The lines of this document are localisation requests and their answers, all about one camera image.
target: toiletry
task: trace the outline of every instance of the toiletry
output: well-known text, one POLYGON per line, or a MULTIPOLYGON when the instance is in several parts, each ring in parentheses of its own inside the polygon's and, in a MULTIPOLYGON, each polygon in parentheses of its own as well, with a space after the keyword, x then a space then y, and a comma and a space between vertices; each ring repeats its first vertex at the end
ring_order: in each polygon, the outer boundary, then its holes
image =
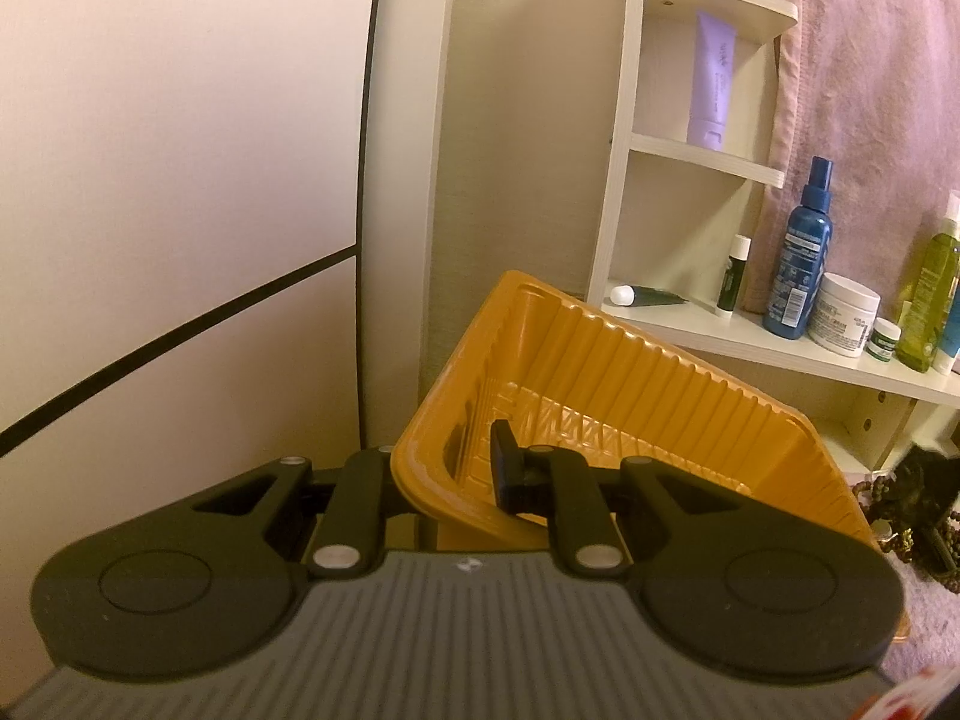
POLYGON ((693 94, 686 141, 720 151, 727 128, 736 29, 709 13, 697 11, 697 43, 693 53, 693 94))
POLYGON ((743 271, 747 266, 747 255, 750 253, 750 239, 744 235, 734 235, 730 247, 730 259, 727 272, 723 277, 723 286, 717 298, 717 308, 714 313, 718 317, 729 319, 736 308, 736 297, 740 293, 740 284, 743 281, 743 271))
POLYGON ((960 351, 960 295, 954 295, 947 314, 947 324, 940 333, 937 351, 933 355, 933 370, 946 376, 953 370, 953 364, 960 351))
POLYGON ((837 274, 824 274, 810 314, 810 338, 844 357, 859 357, 877 318, 880 296, 837 274))
POLYGON ((888 322, 887 319, 877 317, 874 322, 874 331, 867 339, 867 354, 876 357, 880 362, 890 362, 894 356, 896 342, 901 336, 899 325, 888 322))
POLYGON ((904 365, 925 373, 933 361, 950 290, 957 273, 960 247, 960 193, 952 191, 947 213, 938 232, 926 246, 920 278, 913 290, 904 334, 896 345, 896 358, 904 365))
POLYGON ((800 338, 813 309, 833 223, 830 208, 830 174, 833 162, 814 157, 810 179, 803 187, 800 205, 786 223, 784 250, 776 266, 773 290, 763 326, 783 338, 800 338))
POLYGON ((622 284, 610 290, 610 302, 614 306, 673 306, 686 303, 680 295, 655 290, 653 287, 634 287, 622 284))

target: blue spray bottle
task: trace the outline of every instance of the blue spray bottle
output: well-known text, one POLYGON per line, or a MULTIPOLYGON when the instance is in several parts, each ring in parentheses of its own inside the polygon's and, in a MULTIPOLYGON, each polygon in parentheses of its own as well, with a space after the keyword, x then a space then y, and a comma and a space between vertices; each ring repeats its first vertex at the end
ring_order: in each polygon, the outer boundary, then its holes
POLYGON ((813 309, 827 261, 827 247, 833 223, 830 208, 830 174, 833 162, 814 157, 810 179, 803 187, 800 205, 786 223, 774 287, 770 293, 763 326, 783 338, 800 338, 813 309))

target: yellow plastic container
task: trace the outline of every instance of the yellow plastic container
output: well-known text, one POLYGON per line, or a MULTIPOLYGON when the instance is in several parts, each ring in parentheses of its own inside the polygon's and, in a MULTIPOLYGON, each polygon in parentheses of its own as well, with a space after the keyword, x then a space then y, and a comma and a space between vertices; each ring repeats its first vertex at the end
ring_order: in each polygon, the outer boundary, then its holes
POLYGON ((493 503, 490 425, 593 466, 649 455, 875 545, 800 413, 642 330, 508 272, 392 452, 397 485, 438 520, 440 549, 536 549, 546 528, 493 503))

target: yellow-green bottle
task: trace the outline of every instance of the yellow-green bottle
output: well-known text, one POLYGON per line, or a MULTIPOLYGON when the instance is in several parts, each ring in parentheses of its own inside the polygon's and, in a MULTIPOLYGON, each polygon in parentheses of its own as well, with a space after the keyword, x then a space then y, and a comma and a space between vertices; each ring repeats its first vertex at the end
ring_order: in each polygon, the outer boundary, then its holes
POLYGON ((958 239, 960 194, 952 191, 940 232, 933 236, 923 255, 923 269, 904 322, 904 333, 896 345, 896 358, 920 373, 930 368, 943 327, 944 311, 949 308, 950 290, 960 259, 958 239))

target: barcode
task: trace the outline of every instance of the barcode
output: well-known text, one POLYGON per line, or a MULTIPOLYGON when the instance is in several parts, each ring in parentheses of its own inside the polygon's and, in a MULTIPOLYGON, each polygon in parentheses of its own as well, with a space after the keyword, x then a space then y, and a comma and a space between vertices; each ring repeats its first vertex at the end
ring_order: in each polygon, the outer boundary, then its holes
POLYGON ((800 324, 800 312, 803 311, 803 303, 806 303, 806 293, 803 290, 790 290, 790 296, 786 300, 786 309, 784 310, 784 324, 787 327, 796 327, 800 324))

